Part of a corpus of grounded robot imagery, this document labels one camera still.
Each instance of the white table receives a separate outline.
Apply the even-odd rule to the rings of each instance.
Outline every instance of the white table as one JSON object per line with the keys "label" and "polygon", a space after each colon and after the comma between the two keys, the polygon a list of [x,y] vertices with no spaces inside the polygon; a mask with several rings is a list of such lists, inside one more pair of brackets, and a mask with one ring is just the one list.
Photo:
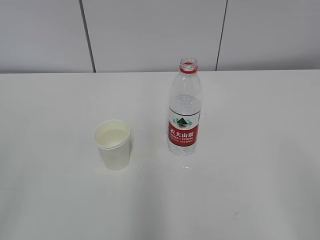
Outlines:
{"label": "white table", "polygon": [[[320,71],[200,72],[196,151],[167,149],[175,72],[0,75],[0,239],[320,239]],[[127,121],[128,167],[92,133]]]}

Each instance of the paper cup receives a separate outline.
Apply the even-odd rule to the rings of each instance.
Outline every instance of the paper cup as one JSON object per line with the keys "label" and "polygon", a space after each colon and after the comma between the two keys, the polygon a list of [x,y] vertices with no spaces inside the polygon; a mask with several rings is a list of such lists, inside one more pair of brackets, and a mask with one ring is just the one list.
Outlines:
{"label": "paper cup", "polygon": [[111,170],[124,169],[130,159],[130,127],[121,120],[101,123],[93,132],[104,165]]}

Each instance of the white wall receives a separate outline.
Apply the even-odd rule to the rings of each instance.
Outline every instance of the white wall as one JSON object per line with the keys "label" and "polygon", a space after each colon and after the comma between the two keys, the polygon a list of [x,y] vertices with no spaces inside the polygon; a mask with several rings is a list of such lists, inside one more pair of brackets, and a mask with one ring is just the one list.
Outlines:
{"label": "white wall", "polygon": [[226,0],[83,0],[97,72],[216,67]]}
{"label": "white wall", "polygon": [[217,69],[320,69],[319,27],[319,0],[229,0]]}
{"label": "white wall", "polygon": [[[217,64],[227,0],[82,0],[97,72]],[[228,0],[218,70],[320,69],[319,0]],[[92,72],[79,0],[1,0],[0,73]]]}
{"label": "white wall", "polygon": [[1,0],[0,73],[92,72],[78,0]]}

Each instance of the bottle neck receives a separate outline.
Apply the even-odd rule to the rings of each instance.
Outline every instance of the bottle neck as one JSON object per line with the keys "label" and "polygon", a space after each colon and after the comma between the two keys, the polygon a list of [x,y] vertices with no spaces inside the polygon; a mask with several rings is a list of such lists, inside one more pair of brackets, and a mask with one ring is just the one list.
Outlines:
{"label": "bottle neck", "polygon": [[195,74],[198,71],[198,61],[194,57],[185,57],[180,61],[180,72],[184,74]]}
{"label": "bottle neck", "polygon": [[182,71],[179,72],[179,74],[181,74],[183,77],[185,78],[191,78],[191,77],[194,77],[195,75],[197,75],[197,72],[194,72],[194,73],[184,73]]}

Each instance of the plastic water bottle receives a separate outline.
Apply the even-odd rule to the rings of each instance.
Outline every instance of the plastic water bottle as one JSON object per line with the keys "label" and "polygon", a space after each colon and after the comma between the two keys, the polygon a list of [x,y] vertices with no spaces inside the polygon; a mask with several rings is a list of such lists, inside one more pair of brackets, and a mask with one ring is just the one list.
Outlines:
{"label": "plastic water bottle", "polygon": [[169,95],[168,148],[179,156],[191,154],[196,147],[202,87],[195,58],[182,58]]}

